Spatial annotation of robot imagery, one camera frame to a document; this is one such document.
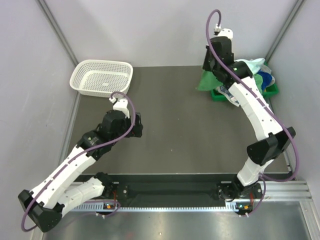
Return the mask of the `green microfiber towel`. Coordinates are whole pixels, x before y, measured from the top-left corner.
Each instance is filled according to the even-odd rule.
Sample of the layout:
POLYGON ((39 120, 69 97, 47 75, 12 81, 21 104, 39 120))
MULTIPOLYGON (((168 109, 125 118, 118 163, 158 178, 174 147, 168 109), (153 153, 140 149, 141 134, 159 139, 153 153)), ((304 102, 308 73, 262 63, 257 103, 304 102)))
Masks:
POLYGON ((198 91, 208 92, 222 85, 223 84, 220 81, 218 81, 218 79, 212 72, 203 70, 199 84, 196 87, 196 89, 198 91))

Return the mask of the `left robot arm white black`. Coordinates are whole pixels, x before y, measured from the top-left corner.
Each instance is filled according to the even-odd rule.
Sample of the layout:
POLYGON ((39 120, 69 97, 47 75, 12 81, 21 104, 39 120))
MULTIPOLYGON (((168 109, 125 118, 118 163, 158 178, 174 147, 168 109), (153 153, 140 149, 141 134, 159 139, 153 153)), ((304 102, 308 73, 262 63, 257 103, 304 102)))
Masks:
POLYGON ((84 170, 96 163, 121 138, 140 138, 143 125, 140 113, 127 117, 120 110, 108 111, 96 129, 86 132, 68 157, 47 179, 31 190, 22 190, 18 200, 43 233, 49 232, 72 209, 94 198, 115 197, 112 178, 98 172, 81 185, 69 186, 84 170))

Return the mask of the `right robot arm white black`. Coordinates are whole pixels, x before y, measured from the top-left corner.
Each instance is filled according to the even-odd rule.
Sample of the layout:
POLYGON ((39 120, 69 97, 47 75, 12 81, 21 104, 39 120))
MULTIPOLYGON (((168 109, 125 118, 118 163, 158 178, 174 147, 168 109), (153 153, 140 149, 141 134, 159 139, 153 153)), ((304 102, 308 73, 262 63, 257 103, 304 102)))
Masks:
POLYGON ((248 158, 231 182, 232 199, 245 198, 260 174, 288 147, 295 137, 293 127, 286 130, 272 116, 253 73, 243 61, 235 61, 232 41, 226 36, 209 40, 203 68, 209 70, 236 98, 249 119, 257 141, 246 148, 248 158))

